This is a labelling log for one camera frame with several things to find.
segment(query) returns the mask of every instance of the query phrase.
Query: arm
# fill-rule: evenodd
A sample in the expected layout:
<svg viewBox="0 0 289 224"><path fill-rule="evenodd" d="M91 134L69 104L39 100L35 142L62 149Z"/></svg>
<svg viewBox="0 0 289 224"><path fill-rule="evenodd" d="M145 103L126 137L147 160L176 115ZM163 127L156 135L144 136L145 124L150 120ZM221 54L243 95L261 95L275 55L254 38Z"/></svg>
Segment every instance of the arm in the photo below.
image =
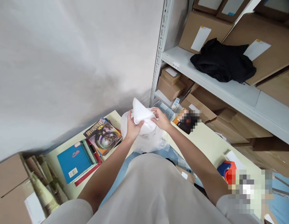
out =
<svg viewBox="0 0 289 224"><path fill-rule="evenodd" d="M131 119L131 110L128 114L127 135L122 143L116 148L108 159L96 170L87 182L82 192L77 198L86 200L95 213L111 186L113 185L126 156L138 136L143 125L141 121L138 125Z"/></svg>
<svg viewBox="0 0 289 224"><path fill-rule="evenodd" d="M225 180L199 148L176 129L159 108L153 108L152 111L158 120L151 120L174 140L190 168L203 183L210 201L216 205L221 196L230 193Z"/></svg>

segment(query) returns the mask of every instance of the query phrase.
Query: hand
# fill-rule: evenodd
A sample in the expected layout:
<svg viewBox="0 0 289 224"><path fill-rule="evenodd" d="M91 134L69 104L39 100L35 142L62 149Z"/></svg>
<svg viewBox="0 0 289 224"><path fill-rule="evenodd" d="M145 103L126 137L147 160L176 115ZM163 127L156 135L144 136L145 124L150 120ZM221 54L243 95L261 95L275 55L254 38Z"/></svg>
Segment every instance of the hand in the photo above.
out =
<svg viewBox="0 0 289 224"><path fill-rule="evenodd" d="M160 108L153 108L151 111L153 111L156 118L158 118L158 120L151 118L151 121L153 121L160 129L167 132L172 127L172 125L170 124L166 115L162 113Z"/></svg>
<svg viewBox="0 0 289 224"><path fill-rule="evenodd" d="M140 129L145 121L142 120L141 122L139 122L139 124L135 124L134 118L131 118L131 113L131 110L129 110L127 121L127 135L125 138L129 138L134 141L139 135Z"/></svg>

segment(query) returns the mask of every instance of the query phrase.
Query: white plastic bag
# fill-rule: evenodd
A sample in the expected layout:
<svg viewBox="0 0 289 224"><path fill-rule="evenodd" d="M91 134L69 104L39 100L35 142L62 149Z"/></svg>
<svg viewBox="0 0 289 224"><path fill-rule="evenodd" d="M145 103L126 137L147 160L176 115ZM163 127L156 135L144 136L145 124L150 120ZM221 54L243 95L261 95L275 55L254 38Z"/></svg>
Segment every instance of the white plastic bag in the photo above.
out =
<svg viewBox="0 0 289 224"><path fill-rule="evenodd" d="M123 138L127 134L128 112L124 113L121 118L121 132ZM140 133L134 141L132 148L135 152L153 152L166 147L168 144L163 139L163 130L161 130L151 118L156 118L150 108L145 108L136 98L133 99L133 110L131 117L134 117L134 123L139 124L144 120Z"/></svg>

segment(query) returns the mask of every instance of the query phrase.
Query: white sleeve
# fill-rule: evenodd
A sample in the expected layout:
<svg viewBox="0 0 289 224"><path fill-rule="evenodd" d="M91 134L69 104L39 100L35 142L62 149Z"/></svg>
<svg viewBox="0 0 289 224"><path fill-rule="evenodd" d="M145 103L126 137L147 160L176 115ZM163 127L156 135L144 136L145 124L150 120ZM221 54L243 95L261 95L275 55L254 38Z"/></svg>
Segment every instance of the white sleeve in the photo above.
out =
<svg viewBox="0 0 289 224"><path fill-rule="evenodd" d="M87 224L93 215L93 209L87 201L74 199L58 207L44 224Z"/></svg>
<svg viewBox="0 0 289 224"><path fill-rule="evenodd" d="M216 207L232 224L262 224L255 214L246 212L239 199L231 199L229 195L219 198Z"/></svg>

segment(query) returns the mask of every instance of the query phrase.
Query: white label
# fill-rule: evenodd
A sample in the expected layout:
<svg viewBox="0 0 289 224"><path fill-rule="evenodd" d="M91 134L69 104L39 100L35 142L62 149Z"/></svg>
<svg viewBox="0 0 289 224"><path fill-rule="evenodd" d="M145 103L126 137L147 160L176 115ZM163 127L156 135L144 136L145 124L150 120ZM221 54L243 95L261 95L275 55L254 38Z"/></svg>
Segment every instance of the white label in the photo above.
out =
<svg viewBox="0 0 289 224"><path fill-rule="evenodd" d="M176 75L178 75L178 73L172 68L167 68L165 69L165 71L167 71L172 77L175 77Z"/></svg>
<svg viewBox="0 0 289 224"><path fill-rule="evenodd" d="M222 0L200 0L198 5L217 10Z"/></svg>
<svg viewBox="0 0 289 224"><path fill-rule="evenodd" d="M173 62L173 63L172 63L172 67L174 67L175 69L179 69L180 64L179 64L179 63L176 63L176 62Z"/></svg>
<svg viewBox="0 0 289 224"><path fill-rule="evenodd" d="M234 16L244 0L229 0L222 10L222 13L229 16Z"/></svg>
<svg viewBox="0 0 289 224"><path fill-rule="evenodd" d="M70 178L71 177L73 177L75 174L77 174L78 173L78 171L77 171L77 169L76 169L76 167L74 168L74 169L72 169L70 172L69 172L69 176L70 176Z"/></svg>
<svg viewBox="0 0 289 224"><path fill-rule="evenodd" d="M32 193L25 201L26 209L29 213L32 224L40 224L45 220L45 215L36 193Z"/></svg>
<svg viewBox="0 0 289 224"><path fill-rule="evenodd" d="M183 176L185 179L188 178L188 174L187 174L187 173L184 173L183 171L182 171L182 176Z"/></svg>
<svg viewBox="0 0 289 224"><path fill-rule="evenodd" d="M253 61L262 53L264 53L269 47L271 47L270 44L267 44L266 42L257 39L249 45L249 47L244 52L244 55L246 55L251 61Z"/></svg>
<svg viewBox="0 0 289 224"><path fill-rule="evenodd" d="M193 44L191 46L191 49L200 51L203 47L204 43L206 42L210 32L212 29L207 28L205 26L201 26L199 31L197 32L197 35L193 41Z"/></svg>

